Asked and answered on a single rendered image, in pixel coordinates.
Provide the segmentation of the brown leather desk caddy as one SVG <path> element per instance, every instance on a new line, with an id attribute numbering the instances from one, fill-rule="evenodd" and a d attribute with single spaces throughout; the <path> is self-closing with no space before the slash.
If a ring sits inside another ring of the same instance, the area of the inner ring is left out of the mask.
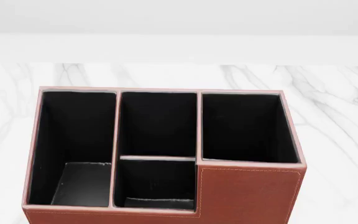
<path id="1" fill-rule="evenodd" d="M 287 224 L 306 161 L 282 91 L 41 87 L 30 224 Z"/>

